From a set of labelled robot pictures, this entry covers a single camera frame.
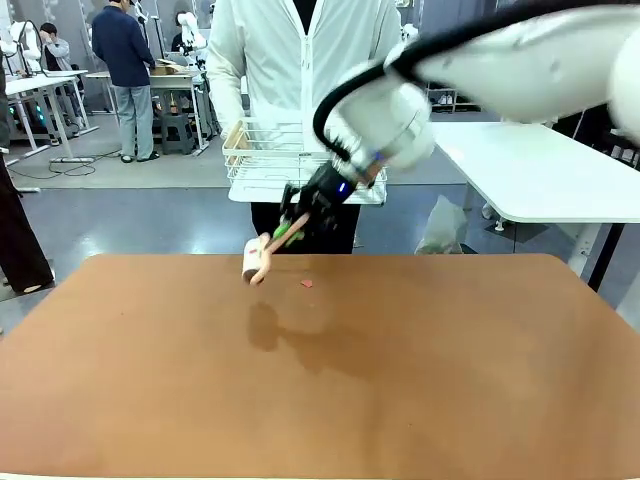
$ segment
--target jeans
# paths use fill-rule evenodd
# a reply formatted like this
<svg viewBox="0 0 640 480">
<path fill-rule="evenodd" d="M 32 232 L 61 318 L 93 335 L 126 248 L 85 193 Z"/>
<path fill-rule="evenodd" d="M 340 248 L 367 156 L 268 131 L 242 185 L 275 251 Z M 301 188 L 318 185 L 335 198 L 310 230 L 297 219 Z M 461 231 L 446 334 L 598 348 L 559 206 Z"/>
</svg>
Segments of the jeans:
<svg viewBox="0 0 640 480">
<path fill-rule="evenodd" d="M 136 128 L 138 158 L 149 158 L 153 153 L 153 110 L 151 107 L 151 87 L 113 87 L 120 118 L 120 140 L 122 155 L 135 156 Z"/>
</svg>

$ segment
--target plastic bag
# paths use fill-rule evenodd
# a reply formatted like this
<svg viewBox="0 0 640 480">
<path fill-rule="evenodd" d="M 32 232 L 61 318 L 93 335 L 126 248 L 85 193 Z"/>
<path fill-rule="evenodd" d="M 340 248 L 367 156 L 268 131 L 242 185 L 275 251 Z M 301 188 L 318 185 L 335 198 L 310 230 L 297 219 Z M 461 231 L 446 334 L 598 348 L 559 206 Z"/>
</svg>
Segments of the plastic bag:
<svg viewBox="0 0 640 480">
<path fill-rule="evenodd" d="M 462 207 L 440 195 L 431 210 L 424 238 L 416 248 L 416 255 L 460 254 L 462 248 L 458 235 L 467 226 L 467 216 Z"/>
</svg>

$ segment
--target green object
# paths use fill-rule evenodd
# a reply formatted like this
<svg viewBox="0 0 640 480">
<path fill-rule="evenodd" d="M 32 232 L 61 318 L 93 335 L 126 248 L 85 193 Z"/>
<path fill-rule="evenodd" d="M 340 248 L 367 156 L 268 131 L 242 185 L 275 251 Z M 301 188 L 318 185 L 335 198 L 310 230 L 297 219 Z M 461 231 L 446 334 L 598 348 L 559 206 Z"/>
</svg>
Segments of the green object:
<svg viewBox="0 0 640 480">
<path fill-rule="evenodd" d="M 273 232 L 273 238 L 278 239 L 284 236 L 284 234 L 289 231 L 289 228 L 291 228 L 291 224 L 289 222 L 281 223 L 280 226 L 276 228 L 276 231 Z M 303 238 L 303 232 L 296 232 L 291 236 L 289 240 L 287 240 L 287 243 L 285 243 L 285 247 L 289 247 L 293 242 L 297 242 L 298 240 L 302 240 Z"/>
</svg>

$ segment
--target desk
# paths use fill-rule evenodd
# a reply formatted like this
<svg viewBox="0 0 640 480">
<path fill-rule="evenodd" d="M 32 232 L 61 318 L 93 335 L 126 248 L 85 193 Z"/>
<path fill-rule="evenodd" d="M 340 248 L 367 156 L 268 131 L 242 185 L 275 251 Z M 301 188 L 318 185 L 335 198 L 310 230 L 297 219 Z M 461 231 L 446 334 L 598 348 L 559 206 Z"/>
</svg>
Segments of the desk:
<svg viewBox="0 0 640 480">
<path fill-rule="evenodd" d="M 241 265 L 85 263 L 0 344 L 0 471 L 640 472 L 640 337 L 560 261 L 279 256 L 258 289 Z"/>
<path fill-rule="evenodd" d="M 75 88 L 75 93 L 78 97 L 78 101 L 80 103 L 80 108 L 82 110 L 82 114 L 83 114 L 83 119 L 86 122 L 86 125 L 88 127 L 89 123 L 88 123 L 88 119 L 86 116 L 86 112 L 84 110 L 84 106 L 82 105 L 82 101 L 80 98 L 80 93 L 78 91 L 78 87 L 77 87 L 77 83 L 76 83 L 76 79 L 75 79 L 75 75 L 77 75 L 78 73 L 74 72 L 60 72 L 60 74 L 58 75 L 54 75 L 54 76 L 45 76 L 45 75 L 37 75 L 35 77 L 31 77 L 31 78 L 23 78 L 23 79 L 19 79 L 19 80 L 12 80 L 7 82 L 7 86 L 6 86 L 6 94 L 7 97 L 9 97 L 9 100 L 11 101 L 11 97 L 16 97 L 16 101 L 17 101 L 17 105 L 18 105 L 18 111 L 20 113 L 20 116 L 22 118 L 23 124 L 25 126 L 25 129 L 27 129 L 27 134 L 29 135 L 29 139 L 30 139 L 30 143 L 31 143 L 31 148 L 32 151 L 29 152 L 29 154 L 27 156 L 33 155 L 34 153 L 38 153 L 39 151 L 44 150 L 45 148 L 36 148 L 35 145 L 35 141 L 33 140 L 33 135 L 31 133 L 31 129 L 29 127 L 29 121 L 26 117 L 26 114 L 24 112 L 24 108 L 22 106 L 22 102 L 21 102 L 21 95 L 25 94 L 27 92 L 39 92 L 42 91 L 44 92 L 45 95 L 49 96 L 49 98 L 51 99 L 51 109 L 53 110 L 53 116 L 55 118 L 56 121 L 56 125 L 57 125 L 57 131 L 58 134 L 60 135 L 60 138 L 62 139 L 62 144 L 64 146 L 64 149 L 67 153 L 67 159 L 66 161 L 78 161 L 81 160 L 83 162 L 88 162 L 90 161 L 90 159 L 75 159 L 73 158 L 73 152 L 71 151 L 71 146 L 69 144 L 69 139 L 67 137 L 67 134 L 65 132 L 64 129 L 64 122 L 62 121 L 62 116 L 60 114 L 60 106 L 58 105 L 58 99 L 57 99 L 57 95 L 55 94 L 55 89 L 58 86 L 61 86 L 65 83 L 73 83 L 74 84 L 74 88 Z M 87 129 L 84 131 L 84 133 L 88 133 L 91 132 L 93 130 L 96 130 L 98 127 L 94 127 L 91 129 Z M 16 161 L 19 160 L 13 160 L 11 162 L 8 162 L 7 165 L 13 164 Z"/>
<path fill-rule="evenodd" d="M 191 92 L 191 98 L 193 99 L 193 110 L 196 119 L 196 130 L 198 134 L 198 149 L 194 152 L 194 156 L 200 155 L 209 147 L 209 142 L 204 138 L 203 129 L 204 128 L 213 128 L 211 125 L 214 125 L 215 119 L 213 115 L 211 115 L 211 107 L 209 106 L 209 97 L 205 95 L 206 98 L 200 99 L 198 95 L 196 95 L 196 86 L 203 83 L 202 74 L 204 72 L 184 72 L 177 73 L 175 75 L 150 75 L 151 81 L 151 90 L 188 90 Z M 111 81 L 111 76 L 109 72 L 97 72 L 91 73 L 87 75 L 87 78 L 94 78 L 101 81 L 109 82 Z M 111 92 L 111 88 L 107 86 L 107 92 L 109 93 L 109 101 L 111 102 L 111 108 L 114 112 L 117 112 L 116 102 L 113 99 L 113 94 Z M 205 123 L 203 126 L 202 118 L 204 115 Z"/>
<path fill-rule="evenodd" d="M 560 133 L 514 123 L 442 122 L 433 128 L 440 148 L 502 217 L 580 227 L 569 260 L 578 275 L 602 223 L 640 223 L 640 172 Z M 638 304 L 640 277 L 629 295 Z M 631 310 L 625 318 L 640 325 L 640 308 L 635 318 Z"/>
</svg>

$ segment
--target zipper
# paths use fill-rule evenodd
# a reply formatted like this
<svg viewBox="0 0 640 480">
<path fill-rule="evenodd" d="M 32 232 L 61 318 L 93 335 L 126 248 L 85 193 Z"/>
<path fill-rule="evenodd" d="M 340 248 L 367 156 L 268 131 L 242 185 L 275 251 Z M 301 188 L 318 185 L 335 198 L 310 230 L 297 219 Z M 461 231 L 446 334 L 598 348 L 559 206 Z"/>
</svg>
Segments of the zipper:
<svg viewBox="0 0 640 480">
<path fill-rule="evenodd" d="M 306 128 L 306 117 L 309 110 L 309 97 L 311 96 L 311 82 L 309 80 L 309 73 L 311 69 L 311 46 L 309 44 L 309 35 L 302 37 L 302 71 L 300 72 L 300 80 L 302 81 L 302 88 L 300 89 L 300 113 L 302 114 L 303 131 Z"/>
</svg>

